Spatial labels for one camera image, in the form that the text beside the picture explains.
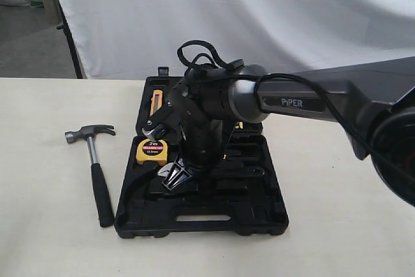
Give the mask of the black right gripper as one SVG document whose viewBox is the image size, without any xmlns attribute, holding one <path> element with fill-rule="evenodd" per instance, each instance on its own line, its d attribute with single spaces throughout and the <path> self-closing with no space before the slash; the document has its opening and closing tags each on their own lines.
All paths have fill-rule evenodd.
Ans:
<svg viewBox="0 0 415 277">
<path fill-rule="evenodd" d="M 194 176 L 206 176 L 223 159 L 224 150 L 235 130 L 235 121 L 190 117 L 180 119 L 180 157 L 161 168 L 163 186 L 172 191 Z"/>
</svg>

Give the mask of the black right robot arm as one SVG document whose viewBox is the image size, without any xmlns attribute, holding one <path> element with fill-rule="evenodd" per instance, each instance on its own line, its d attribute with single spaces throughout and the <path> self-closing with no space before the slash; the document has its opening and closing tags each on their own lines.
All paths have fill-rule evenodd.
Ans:
<svg viewBox="0 0 415 277">
<path fill-rule="evenodd" d="M 205 169 L 220 157 L 220 130 L 271 114 L 338 123 L 359 160 L 414 204 L 414 65 L 408 58 L 271 73 L 236 60 L 189 64 L 167 96 L 172 125 L 184 135 L 184 158 Z"/>
</svg>

